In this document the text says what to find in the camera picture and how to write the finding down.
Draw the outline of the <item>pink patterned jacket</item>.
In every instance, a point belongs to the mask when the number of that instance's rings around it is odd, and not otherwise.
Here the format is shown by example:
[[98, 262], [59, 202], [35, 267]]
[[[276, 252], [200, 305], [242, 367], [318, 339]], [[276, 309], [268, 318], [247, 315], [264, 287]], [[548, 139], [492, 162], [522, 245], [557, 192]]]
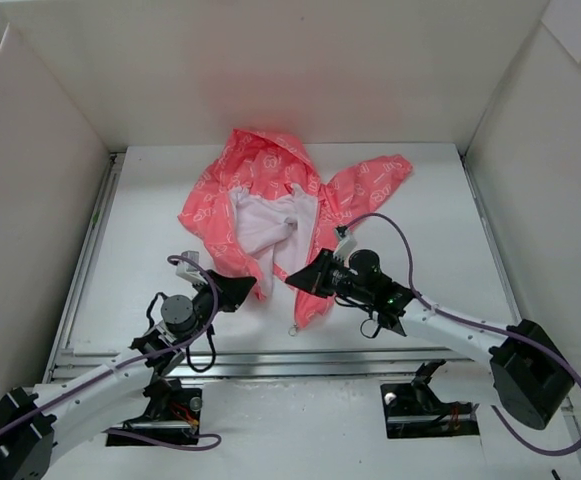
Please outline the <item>pink patterned jacket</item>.
[[412, 173], [403, 156], [364, 160], [323, 181], [299, 139], [235, 129], [178, 216], [220, 274], [253, 276], [260, 301], [338, 244], [336, 227], [378, 210]]

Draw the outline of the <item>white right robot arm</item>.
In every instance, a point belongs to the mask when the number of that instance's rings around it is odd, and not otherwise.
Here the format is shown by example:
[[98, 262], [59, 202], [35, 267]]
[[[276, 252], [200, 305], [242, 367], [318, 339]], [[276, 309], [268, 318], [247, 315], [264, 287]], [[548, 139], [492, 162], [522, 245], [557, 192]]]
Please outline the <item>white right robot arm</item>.
[[315, 297], [350, 300], [375, 313], [384, 330], [435, 343], [487, 367], [495, 404], [532, 429], [547, 427], [574, 386], [572, 375], [554, 358], [561, 352], [539, 324], [459, 322], [456, 313], [442, 314], [383, 273], [372, 250], [358, 250], [344, 262], [323, 249], [285, 283]]

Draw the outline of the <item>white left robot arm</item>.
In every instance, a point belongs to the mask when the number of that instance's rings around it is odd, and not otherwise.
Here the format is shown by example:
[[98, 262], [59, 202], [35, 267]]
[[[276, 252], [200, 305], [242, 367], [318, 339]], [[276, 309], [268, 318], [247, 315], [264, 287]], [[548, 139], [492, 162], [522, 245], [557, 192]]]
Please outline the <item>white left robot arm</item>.
[[214, 317], [237, 311], [255, 284], [252, 276], [208, 270], [194, 283], [194, 297], [166, 297], [160, 321], [114, 358], [49, 390], [6, 393], [0, 399], [0, 479], [40, 479], [91, 437], [142, 415], [165, 415], [170, 395], [161, 383]]

